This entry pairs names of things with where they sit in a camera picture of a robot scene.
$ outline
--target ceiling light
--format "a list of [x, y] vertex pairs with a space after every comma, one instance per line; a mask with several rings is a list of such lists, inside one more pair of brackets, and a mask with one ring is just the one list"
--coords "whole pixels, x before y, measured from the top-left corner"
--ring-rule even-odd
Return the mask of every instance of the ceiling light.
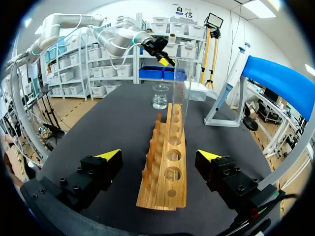
[[31, 21], [32, 21], [31, 18], [27, 18], [27, 19], [24, 21], [24, 24], [25, 24], [25, 27], [26, 27], [26, 28], [30, 25]]
[[279, 11], [280, 9], [280, 1], [279, 0], [268, 0], [270, 4], [277, 10]]
[[259, 18], [272, 18], [276, 15], [263, 4], [260, 0], [254, 0], [243, 4], [248, 10], [254, 13]]
[[311, 68], [309, 65], [305, 64], [306, 70], [315, 76], [315, 69]]

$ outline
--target cable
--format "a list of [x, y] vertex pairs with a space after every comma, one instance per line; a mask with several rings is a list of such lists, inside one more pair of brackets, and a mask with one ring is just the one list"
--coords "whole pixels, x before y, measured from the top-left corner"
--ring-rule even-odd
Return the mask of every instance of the cable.
[[124, 63], [125, 63], [125, 60], [126, 60], [126, 57], [127, 57], [128, 53], [129, 53], [129, 51], [130, 51], [134, 46], [137, 46], [137, 45], [141, 45], [141, 43], [133, 44], [133, 45], [131, 45], [131, 46], [126, 50], [123, 63], [120, 65], [119, 68], [117, 68], [117, 67], [114, 66], [114, 63], [113, 63], [113, 61], [112, 61], [112, 57], [109, 57], [110, 63], [111, 63], [111, 65], [112, 65], [112, 67], [113, 67], [115, 70], [120, 70], [120, 69], [124, 66]]
[[262, 210], [266, 209], [270, 205], [273, 205], [273, 204], [276, 204], [278, 202], [281, 202], [283, 199], [288, 199], [288, 198], [297, 198], [298, 199], [299, 197], [300, 197], [299, 194], [287, 194], [287, 195], [283, 195], [283, 196], [277, 197], [276, 199], [271, 200], [271, 201], [265, 203], [264, 205], [258, 207], [256, 209], [256, 211], [253, 213], [253, 216], [256, 215], [257, 213], [261, 212]]
[[228, 76], [228, 71], [230, 69], [230, 65], [231, 65], [231, 59], [232, 59], [232, 51], [233, 51], [233, 44], [234, 44], [234, 40], [236, 38], [236, 35], [237, 35], [237, 31], [238, 31], [238, 26], [240, 25], [240, 19], [241, 19], [241, 7], [240, 7], [240, 14], [239, 14], [239, 18], [238, 18], [238, 24], [237, 24], [237, 28], [236, 28], [236, 32], [235, 32], [235, 36], [234, 36], [234, 39], [233, 39], [233, 23], [232, 23], [232, 11], [230, 10], [230, 22], [231, 22], [231, 28], [232, 28], [232, 44], [231, 44], [231, 52], [230, 52], [230, 60], [228, 62], [228, 67], [227, 67], [227, 72], [226, 72], [226, 76], [225, 76], [225, 81], [224, 81], [224, 84], [227, 80], [227, 76]]

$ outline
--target clear glass cylinder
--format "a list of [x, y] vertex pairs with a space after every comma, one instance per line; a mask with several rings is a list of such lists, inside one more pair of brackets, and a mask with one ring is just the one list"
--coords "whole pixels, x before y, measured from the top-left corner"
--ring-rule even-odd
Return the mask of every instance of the clear glass cylinder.
[[192, 59], [176, 58], [171, 123], [168, 137], [168, 142], [172, 145], [181, 143], [189, 102], [192, 71]]

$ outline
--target black table surface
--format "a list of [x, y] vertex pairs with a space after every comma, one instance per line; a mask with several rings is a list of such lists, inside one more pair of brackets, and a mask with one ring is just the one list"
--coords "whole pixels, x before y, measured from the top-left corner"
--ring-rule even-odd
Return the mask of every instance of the black table surface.
[[[201, 149], [237, 160], [250, 177], [259, 180], [270, 174], [269, 165], [248, 129], [205, 126], [214, 100], [189, 101], [185, 123], [187, 141], [187, 206], [176, 211], [157, 211], [136, 206], [149, 140], [158, 113], [166, 121], [167, 109], [152, 107], [152, 82], [123, 84], [98, 102], [65, 135], [53, 150], [39, 178], [46, 176], [59, 185], [59, 178], [76, 171], [80, 160], [121, 149], [123, 164], [109, 189], [101, 191], [81, 214], [101, 224], [138, 233], [216, 235], [227, 229], [237, 213], [230, 210], [217, 192], [211, 192], [194, 166]], [[171, 101], [171, 90], [168, 100]], [[224, 104], [215, 118], [233, 119], [235, 113]], [[280, 218], [279, 206], [268, 215]]]

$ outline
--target yellow triangle marker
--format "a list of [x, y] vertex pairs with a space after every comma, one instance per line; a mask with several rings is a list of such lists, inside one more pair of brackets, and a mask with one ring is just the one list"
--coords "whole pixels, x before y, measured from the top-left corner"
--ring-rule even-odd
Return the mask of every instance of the yellow triangle marker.
[[211, 160], [216, 159], [217, 157], [222, 157], [222, 156], [219, 156], [219, 155], [216, 155], [216, 154], [213, 154], [210, 152], [206, 152], [203, 150], [197, 150], [197, 151], [200, 152], [210, 162], [211, 162]]
[[104, 158], [104, 159], [106, 159], [108, 161], [110, 158], [112, 158], [119, 151], [122, 151], [122, 150], [121, 149], [117, 149], [117, 150], [114, 150], [114, 151], [103, 153], [103, 154], [98, 155], [96, 157], [101, 157], [101, 158]]

